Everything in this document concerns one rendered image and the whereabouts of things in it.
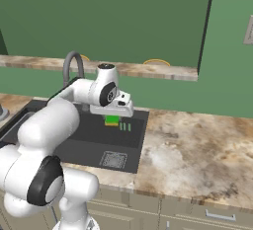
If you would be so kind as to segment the dark grey sink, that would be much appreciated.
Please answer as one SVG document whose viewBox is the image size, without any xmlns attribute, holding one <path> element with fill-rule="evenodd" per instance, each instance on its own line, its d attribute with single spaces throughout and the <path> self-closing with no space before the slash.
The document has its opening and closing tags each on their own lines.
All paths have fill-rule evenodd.
<svg viewBox="0 0 253 230">
<path fill-rule="evenodd" d="M 31 101 L 0 129 L 0 147 L 14 144 L 22 154 L 55 155 L 64 163 L 136 173 L 148 113 L 133 112 L 117 127 L 57 95 Z"/>
</svg>

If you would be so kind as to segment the grey round object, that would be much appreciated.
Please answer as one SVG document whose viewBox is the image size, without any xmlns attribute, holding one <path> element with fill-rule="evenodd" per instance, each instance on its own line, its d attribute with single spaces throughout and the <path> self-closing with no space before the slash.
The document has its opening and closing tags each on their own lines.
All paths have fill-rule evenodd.
<svg viewBox="0 0 253 230">
<path fill-rule="evenodd" d="M 0 105 L 0 121 L 7 118 L 9 115 L 9 111 L 5 109 L 2 105 Z"/>
</svg>

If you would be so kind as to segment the green and yellow sponge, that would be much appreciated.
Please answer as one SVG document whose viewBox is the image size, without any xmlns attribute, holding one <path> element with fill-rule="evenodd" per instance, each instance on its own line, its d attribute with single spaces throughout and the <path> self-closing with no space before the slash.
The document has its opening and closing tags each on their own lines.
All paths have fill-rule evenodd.
<svg viewBox="0 0 253 230">
<path fill-rule="evenodd" d="M 118 126 L 120 118 L 117 115 L 106 115 L 105 126 Z"/>
</svg>

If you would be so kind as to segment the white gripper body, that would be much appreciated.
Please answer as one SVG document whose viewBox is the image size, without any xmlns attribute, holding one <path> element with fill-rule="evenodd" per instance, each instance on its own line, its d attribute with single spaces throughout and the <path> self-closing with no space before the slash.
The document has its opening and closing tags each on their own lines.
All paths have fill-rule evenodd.
<svg viewBox="0 0 253 230">
<path fill-rule="evenodd" d="M 118 115 L 118 116 L 133 116 L 133 102 L 129 101 L 124 106 L 119 106 L 117 103 L 112 103 L 106 107 L 90 106 L 90 113 L 94 115 Z"/>
</svg>

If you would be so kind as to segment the beige cabinet door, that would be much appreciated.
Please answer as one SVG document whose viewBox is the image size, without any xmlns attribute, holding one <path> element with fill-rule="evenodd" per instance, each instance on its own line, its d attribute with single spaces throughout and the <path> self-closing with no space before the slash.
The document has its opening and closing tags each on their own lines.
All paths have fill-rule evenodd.
<svg viewBox="0 0 253 230">
<path fill-rule="evenodd" d="M 158 230 L 158 197 L 99 189 L 87 206 L 101 230 Z"/>
</svg>

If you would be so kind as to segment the grey wall socket plate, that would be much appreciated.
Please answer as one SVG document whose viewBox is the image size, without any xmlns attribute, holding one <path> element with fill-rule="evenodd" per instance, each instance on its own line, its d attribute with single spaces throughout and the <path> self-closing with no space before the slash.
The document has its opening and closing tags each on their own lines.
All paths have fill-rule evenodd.
<svg viewBox="0 0 253 230">
<path fill-rule="evenodd" d="M 247 30 L 244 37 L 244 44 L 253 44 L 253 15 L 249 18 L 249 23 L 247 25 Z"/>
</svg>

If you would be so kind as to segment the beige drawer front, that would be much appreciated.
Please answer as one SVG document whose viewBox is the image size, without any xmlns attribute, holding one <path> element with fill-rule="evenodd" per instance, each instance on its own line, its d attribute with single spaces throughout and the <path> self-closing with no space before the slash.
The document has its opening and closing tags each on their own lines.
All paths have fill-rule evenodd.
<svg viewBox="0 0 253 230">
<path fill-rule="evenodd" d="M 236 221 L 206 217 L 205 209 L 208 209 L 210 213 L 226 216 L 235 214 Z M 251 213 L 163 198 L 159 230 L 166 230 L 166 221 L 170 222 L 170 230 L 253 230 L 253 214 Z"/>
</svg>

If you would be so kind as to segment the large yellow curved rim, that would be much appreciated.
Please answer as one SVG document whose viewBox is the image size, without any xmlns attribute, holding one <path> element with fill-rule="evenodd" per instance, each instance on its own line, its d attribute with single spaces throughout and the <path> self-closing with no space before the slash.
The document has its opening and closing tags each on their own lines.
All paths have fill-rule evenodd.
<svg viewBox="0 0 253 230">
<path fill-rule="evenodd" d="M 143 64 L 148 64 L 148 65 L 166 65 L 166 66 L 170 66 L 170 63 L 167 62 L 166 60 L 157 59 L 157 58 L 152 58 L 152 59 L 145 60 L 145 61 L 143 62 Z"/>
</svg>

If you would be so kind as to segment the grey curved tap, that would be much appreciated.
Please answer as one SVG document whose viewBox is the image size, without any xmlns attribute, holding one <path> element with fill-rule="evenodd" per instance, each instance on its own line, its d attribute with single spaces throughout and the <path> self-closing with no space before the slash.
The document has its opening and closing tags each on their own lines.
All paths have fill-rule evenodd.
<svg viewBox="0 0 253 230">
<path fill-rule="evenodd" d="M 69 72 L 72 59 L 77 62 L 78 78 L 69 82 Z M 63 91 L 61 97 L 70 102 L 80 104 L 82 111 L 90 112 L 89 92 L 92 81 L 84 78 L 84 66 L 80 54 L 77 51 L 70 51 L 63 63 Z"/>
</svg>

